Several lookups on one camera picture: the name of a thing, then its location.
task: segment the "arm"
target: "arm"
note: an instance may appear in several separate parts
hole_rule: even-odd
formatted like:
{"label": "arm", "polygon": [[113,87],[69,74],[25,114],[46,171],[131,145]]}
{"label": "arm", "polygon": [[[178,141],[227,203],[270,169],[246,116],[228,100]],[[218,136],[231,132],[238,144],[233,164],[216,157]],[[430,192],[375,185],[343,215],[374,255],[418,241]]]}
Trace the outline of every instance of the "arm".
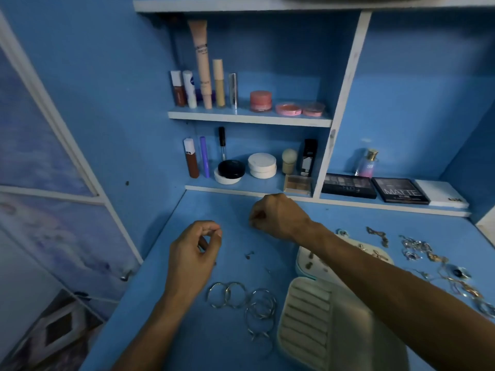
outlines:
{"label": "arm", "polygon": [[[210,236],[210,243],[203,236]],[[206,285],[222,244],[213,221],[196,221],[170,245],[165,291],[149,319],[112,371],[161,370],[172,339],[194,299]],[[198,244],[205,250],[201,253]]]}
{"label": "arm", "polygon": [[267,195],[252,226],[325,261],[406,345],[438,370],[491,369],[495,325],[436,286],[350,245],[313,222],[284,194]]}

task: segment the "silver tube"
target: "silver tube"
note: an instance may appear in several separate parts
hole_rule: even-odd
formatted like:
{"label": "silver tube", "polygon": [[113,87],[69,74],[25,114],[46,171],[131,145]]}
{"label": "silver tube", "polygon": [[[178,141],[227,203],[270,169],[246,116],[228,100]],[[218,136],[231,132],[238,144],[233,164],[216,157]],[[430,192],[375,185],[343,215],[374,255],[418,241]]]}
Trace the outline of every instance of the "silver tube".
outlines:
{"label": "silver tube", "polygon": [[232,109],[238,107],[237,73],[229,74],[229,98]]}

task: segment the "black eyeshadow palette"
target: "black eyeshadow palette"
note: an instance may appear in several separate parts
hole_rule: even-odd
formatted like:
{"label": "black eyeshadow palette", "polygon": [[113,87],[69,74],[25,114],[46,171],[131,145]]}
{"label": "black eyeshadow palette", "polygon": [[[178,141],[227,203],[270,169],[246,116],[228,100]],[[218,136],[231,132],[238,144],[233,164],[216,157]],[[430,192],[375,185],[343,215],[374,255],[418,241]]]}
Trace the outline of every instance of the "black eyeshadow palette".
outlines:
{"label": "black eyeshadow palette", "polygon": [[408,179],[372,178],[380,196],[387,203],[429,204],[430,200]]}
{"label": "black eyeshadow palette", "polygon": [[321,192],[375,199],[376,192],[368,177],[327,173]]}

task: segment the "blue tabletop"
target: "blue tabletop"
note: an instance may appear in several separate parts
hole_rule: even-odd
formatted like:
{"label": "blue tabletop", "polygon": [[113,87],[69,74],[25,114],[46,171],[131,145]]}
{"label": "blue tabletop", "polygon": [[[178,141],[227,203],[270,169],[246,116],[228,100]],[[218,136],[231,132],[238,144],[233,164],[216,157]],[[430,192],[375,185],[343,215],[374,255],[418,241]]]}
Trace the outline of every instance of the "blue tabletop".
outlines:
{"label": "blue tabletop", "polygon": [[[223,244],[209,284],[239,281],[248,290],[265,287],[282,304],[290,281],[296,277],[297,246],[275,240],[248,226],[251,207],[257,200],[254,197],[188,190],[139,273],[130,282],[81,370],[109,369],[136,336],[163,292],[169,245],[194,220],[214,220],[223,230]],[[473,274],[473,284],[485,295],[486,300],[495,302],[495,285],[492,283],[495,250],[465,218],[315,203],[298,204],[313,220],[321,222],[328,229],[344,229],[351,238],[364,243],[381,247],[381,239],[368,234],[367,226],[386,232],[390,240],[387,253],[396,266],[436,274],[438,263],[428,259],[407,261],[401,253],[399,234],[424,240],[436,254],[447,256],[452,263],[467,268]],[[254,254],[247,259],[245,254],[251,251]],[[434,283],[449,291],[446,281]],[[167,369],[305,369],[286,358],[276,347],[268,357],[263,357],[269,350],[269,343],[251,342],[242,310],[214,309],[205,302],[204,297],[202,293],[184,318],[166,360]],[[460,299],[471,306],[467,298]],[[410,349],[408,356],[412,371],[432,369]]]}

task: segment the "pink compact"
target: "pink compact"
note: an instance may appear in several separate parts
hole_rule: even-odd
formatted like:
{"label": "pink compact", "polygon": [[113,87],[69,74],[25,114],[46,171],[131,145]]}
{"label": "pink compact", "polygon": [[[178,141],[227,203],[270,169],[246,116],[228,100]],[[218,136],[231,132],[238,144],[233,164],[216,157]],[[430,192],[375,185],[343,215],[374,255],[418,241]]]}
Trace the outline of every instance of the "pink compact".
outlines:
{"label": "pink compact", "polygon": [[299,105],[295,105],[292,103],[277,104],[275,109],[277,113],[282,116],[299,116],[302,112],[302,109]]}
{"label": "pink compact", "polygon": [[272,93],[269,91],[253,91],[250,95],[251,110],[264,112],[272,109]]}
{"label": "pink compact", "polygon": [[325,110],[325,105],[322,103],[311,103],[305,106],[302,110],[302,114],[310,117],[321,117],[323,111]]}

